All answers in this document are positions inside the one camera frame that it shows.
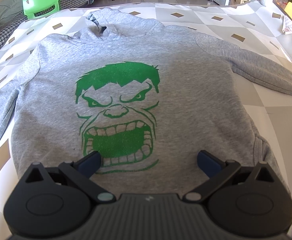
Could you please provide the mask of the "grey hoodie green face print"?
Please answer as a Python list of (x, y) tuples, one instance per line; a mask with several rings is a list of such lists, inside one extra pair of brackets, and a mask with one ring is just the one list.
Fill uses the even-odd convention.
[(185, 194), (205, 181), (206, 150), (244, 166), (273, 152), (245, 111), (233, 74), (292, 95), (292, 72), (237, 45), (112, 9), (72, 37), (41, 40), (0, 89), (0, 138), (14, 118), (18, 176), (92, 151), (92, 177), (114, 194)]

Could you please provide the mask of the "white grey diamond tablecloth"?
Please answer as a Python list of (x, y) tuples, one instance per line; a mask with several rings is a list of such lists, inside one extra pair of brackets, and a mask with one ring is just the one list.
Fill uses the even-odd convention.
[[(165, 25), (181, 25), (218, 37), (267, 57), (292, 72), (292, 34), (284, 34), (284, 13), (271, 3), (259, 1), (230, 7), (130, 3), (116, 9), (141, 18), (154, 18)], [(0, 50), (0, 88), (10, 81), (37, 43), (49, 34), (73, 35), (86, 24), (91, 8), (66, 9), (38, 20), (23, 21)], [(292, 96), (235, 76), (241, 101), (267, 139), (292, 194)], [(11, 158), (12, 128), (0, 140), (0, 239), (10, 231), (2, 214), (6, 199), (18, 179)]]

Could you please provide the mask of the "white paper packet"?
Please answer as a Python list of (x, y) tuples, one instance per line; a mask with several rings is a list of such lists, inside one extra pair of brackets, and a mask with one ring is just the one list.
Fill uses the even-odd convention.
[(287, 15), (283, 18), (282, 32), (285, 35), (292, 34), (292, 20)]

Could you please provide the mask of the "green plastic chair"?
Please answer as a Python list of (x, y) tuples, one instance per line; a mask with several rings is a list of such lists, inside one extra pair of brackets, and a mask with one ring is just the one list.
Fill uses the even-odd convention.
[(28, 20), (46, 17), (59, 10), (59, 0), (23, 0), (23, 11)]

